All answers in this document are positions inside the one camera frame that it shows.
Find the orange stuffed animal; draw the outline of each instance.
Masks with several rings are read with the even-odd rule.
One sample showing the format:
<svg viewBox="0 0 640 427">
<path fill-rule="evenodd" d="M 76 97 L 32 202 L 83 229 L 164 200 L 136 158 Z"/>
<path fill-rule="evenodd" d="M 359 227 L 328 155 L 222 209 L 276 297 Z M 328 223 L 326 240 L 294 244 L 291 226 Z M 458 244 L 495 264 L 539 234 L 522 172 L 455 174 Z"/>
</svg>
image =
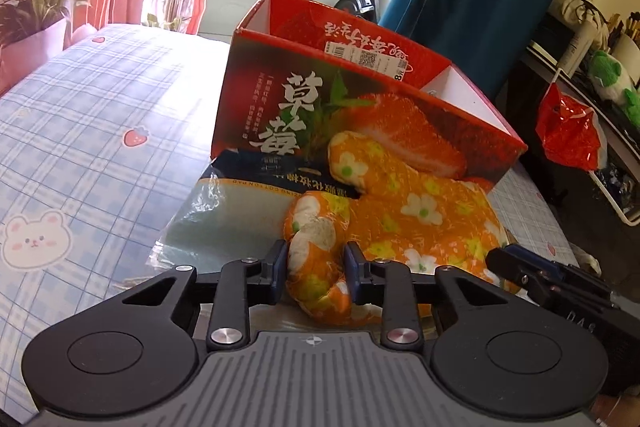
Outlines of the orange stuffed animal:
<svg viewBox="0 0 640 427">
<path fill-rule="evenodd" d="M 332 176 L 362 195 L 306 192 L 287 213 L 287 288 L 311 317 L 353 326 L 379 320 L 376 306 L 351 303 L 342 272 L 347 241 L 356 241 L 369 260 L 394 259 L 430 274 L 450 264 L 500 284 L 484 258 L 506 245 L 507 235 L 478 185 L 418 172 L 350 131 L 333 137 L 328 159 Z M 420 313 L 429 315 L 430 307 L 420 306 Z"/>
</svg>

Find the red cardboard box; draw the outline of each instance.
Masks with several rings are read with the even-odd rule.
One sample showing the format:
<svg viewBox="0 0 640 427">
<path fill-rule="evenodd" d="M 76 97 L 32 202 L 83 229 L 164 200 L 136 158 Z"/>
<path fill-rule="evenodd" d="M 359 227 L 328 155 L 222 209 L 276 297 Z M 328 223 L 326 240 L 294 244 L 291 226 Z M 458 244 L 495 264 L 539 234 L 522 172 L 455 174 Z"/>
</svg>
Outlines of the red cardboard box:
<svg viewBox="0 0 640 427">
<path fill-rule="evenodd" d="M 450 60 L 313 1 L 259 0 L 231 43 L 212 158 L 231 148 L 322 163 L 342 130 L 487 188 L 526 151 Z"/>
</svg>

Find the bear ear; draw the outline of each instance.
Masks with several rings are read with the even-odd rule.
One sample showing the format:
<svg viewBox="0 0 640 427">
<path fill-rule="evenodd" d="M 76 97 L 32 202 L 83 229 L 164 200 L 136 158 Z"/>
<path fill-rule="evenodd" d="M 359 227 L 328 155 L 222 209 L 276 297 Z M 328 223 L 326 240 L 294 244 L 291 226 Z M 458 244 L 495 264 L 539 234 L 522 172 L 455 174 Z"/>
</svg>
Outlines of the bear ear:
<svg viewBox="0 0 640 427">
<path fill-rule="evenodd" d="M 7 234 L 18 232 L 22 227 L 27 224 L 27 220 L 22 216 L 14 216 L 6 224 Z"/>
<path fill-rule="evenodd" d="M 61 227 L 64 222 L 64 218 L 58 210 L 48 210 L 42 214 L 40 222 L 46 223 L 47 225 L 56 225 L 57 227 Z"/>
</svg>

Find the metal screw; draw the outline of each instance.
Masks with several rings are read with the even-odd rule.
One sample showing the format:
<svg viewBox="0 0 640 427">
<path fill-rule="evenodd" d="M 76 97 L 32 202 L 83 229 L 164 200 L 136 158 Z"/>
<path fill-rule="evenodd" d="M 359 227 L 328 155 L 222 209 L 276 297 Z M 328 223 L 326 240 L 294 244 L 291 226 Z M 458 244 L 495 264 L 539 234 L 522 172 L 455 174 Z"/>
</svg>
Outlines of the metal screw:
<svg viewBox="0 0 640 427">
<path fill-rule="evenodd" d="M 235 328 L 219 328 L 211 333 L 211 340 L 219 344 L 235 344 L 242 340 L 242 333 Z"/>
<path fill-rule="evenodd" d="M 396 328 L 389 331 L 386 337 L 396 344 L 411 344 L 418 340 L 418 333 L 410 328 Z"/>
</svg>

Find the cartoon bear print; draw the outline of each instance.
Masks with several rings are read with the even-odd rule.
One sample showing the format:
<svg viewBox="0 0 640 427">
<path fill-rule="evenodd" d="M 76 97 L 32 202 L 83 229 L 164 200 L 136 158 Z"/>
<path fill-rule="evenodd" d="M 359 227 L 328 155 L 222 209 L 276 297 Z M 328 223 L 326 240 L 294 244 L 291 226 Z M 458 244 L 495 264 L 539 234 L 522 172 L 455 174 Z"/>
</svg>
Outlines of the cartoon bear print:
<svg viewBox="0 0 640 427">
<path fill-rule="evenodd" d="M 71 233 L 58 210 L 36 221 L 18 215 L 4 229 L 2 259 L 17 270 L 38 270 L 62 260 L 71 247 Z"/>
</svg>

